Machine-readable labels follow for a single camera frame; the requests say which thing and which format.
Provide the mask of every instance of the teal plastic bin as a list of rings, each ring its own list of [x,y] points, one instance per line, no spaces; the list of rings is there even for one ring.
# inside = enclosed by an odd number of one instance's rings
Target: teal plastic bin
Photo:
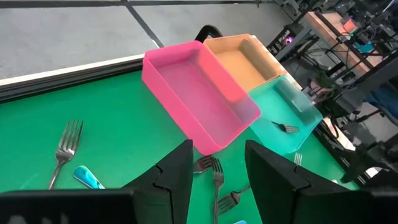
[[[322,120],[322,114],[287,75],[253,89],[249,95],[262,111],[250,128],[265,147],[282,156],[298,150]],[[285,133],[271,121],[296,126],[300,132]]]

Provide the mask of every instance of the blue knife handle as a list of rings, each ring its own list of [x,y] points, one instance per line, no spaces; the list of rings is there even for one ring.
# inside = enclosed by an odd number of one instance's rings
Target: blue knife handle
[[[73,171],[73,177],[91,189],[105,189],[94,174],[85,166],[78,166]]]

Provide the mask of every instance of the silver fork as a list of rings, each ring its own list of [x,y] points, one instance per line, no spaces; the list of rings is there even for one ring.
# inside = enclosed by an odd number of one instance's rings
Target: silver fork
[[[225,195],[224,197],[220,198],[218,200],[218,215],[222,215],[231,210],[232,208],[234,208],[241,201],[241,195],[249,189],[250,185],[243,188],[239,192],[232,191],[228,195]]]
[[[295,164],[301,166],[301,161],[302,161],[302,159],[303,159],[303,154],[301,154],[301,153],[299,153],[299,152],[296,152],[296,153],[294,154],[294,163],[295,163]]]
[[[217,158],[213,158],[213,180],[216,188],[215,193],[215,201],[214,201],[214,223],[218,224],[218,193],[220,192],[220,188],[224,183],[224,172],[221,167],[220,160]]]
[[[193,163],[193,173],[194,174],[201,174],[206,171],[208,168],[211,167],[213,163],[213,156],[203,156],[202,158],[198,159],[196,162]]]
[[[57,179],[62,166],[70,161],[75,155],[82,128],[83,121],[73,119],[68,121],[67,126],[63,130],[61,140],[58,143],[58,148],[55,153],[57,166],[52,175],[49,189],[53,189],[55,180]]]
[[[291,125],[286,125],[286,124],[279,124],[276,122],[271,121],[272,124],[276,125],[280,130],[286,132],[286,133],[297,133],[300,132],[299,127],[296,126],[291,126]]]

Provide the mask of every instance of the plastic tray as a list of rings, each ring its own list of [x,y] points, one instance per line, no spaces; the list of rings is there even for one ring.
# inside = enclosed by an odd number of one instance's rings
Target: plastic tray
[[[142,79],[203,155],[220,151],[261,111],[198,41],[150,50]]]
[[[287,75],[259,86],[249,94],[262,111],[251,129],[263,145],[280,155],[298,150],[322,120],[322,114]],[[285,133],[271,121],[297,126],[300,132]]]
[[[265,47],[249,34],[206,39],[205,45],[246,92],[279,76]]]

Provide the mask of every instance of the green table surface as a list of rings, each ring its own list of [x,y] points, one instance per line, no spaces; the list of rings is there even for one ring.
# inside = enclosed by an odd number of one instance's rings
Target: green table surface
[[[55,168],[55,150],[69,119],[85,122],[75,157],[62,168],[57,189],[84,189],[72,177],[74,168],[87,166],[106,188],[120,188],[177,147],[185,135],[141,80],[141,72],[0,104],[0,192],[46,189]],[[259,141],[245,130],[215,154],[225,172],[220,196],[248,183],[244,142]],[[330,180],[343,169],[314,135],[297,151],[302,166]],[[201,155],[195,151],[194,159]],[[291,161],[294,154],[286,155]],[[353,183],[342,184],[357,189]],[[188,223],[211,223],[214,200],[211,172],[195,175]],[[246,220],[261,223],[251,190],[243,194],[220,223]]]

